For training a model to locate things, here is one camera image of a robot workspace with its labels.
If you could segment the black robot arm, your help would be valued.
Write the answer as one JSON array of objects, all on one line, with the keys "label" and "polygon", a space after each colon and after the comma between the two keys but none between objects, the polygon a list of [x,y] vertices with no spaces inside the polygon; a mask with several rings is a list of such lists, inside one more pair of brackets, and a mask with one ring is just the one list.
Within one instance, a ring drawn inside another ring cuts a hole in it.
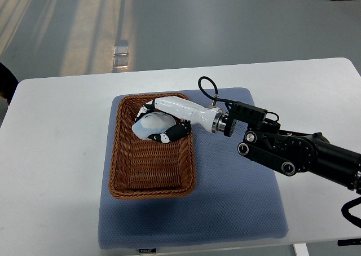
[{"label": "black robot arm", "polygon": [[281,130],[265,109],[224,99],[224,111],[215,105],[217,95],[211,99],[205,108],[177,96],[155,98],[140,108],[132,130],[140,139],[171,143],[186,136],[191,125],[230,137],[243,122],[248,126],[237,147],[240,155],[285,176],[309,171],[360,193],[360,154],[332,145],[322,133]]}]

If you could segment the white robotic hand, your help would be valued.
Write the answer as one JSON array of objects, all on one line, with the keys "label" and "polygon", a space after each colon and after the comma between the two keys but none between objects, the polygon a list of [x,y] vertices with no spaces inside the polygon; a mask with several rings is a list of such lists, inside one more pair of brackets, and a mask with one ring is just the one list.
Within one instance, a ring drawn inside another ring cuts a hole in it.
[{"label": "white robotic hand", "polygon": [[[192,101],[177,96],[156,98],[145,103],[139,110],[136,120],[139,121],[148,113],[156,109],[170,114],[178,119],[189,121],[190,124],[201,125],[207,132],[223,131],[223,110],[218,107],[205,108]],[[163,133],[151,134],[147,139],[159,143],[173,143],[187,137],[192,126],[189,123],[179,123],[168,128]]]}]

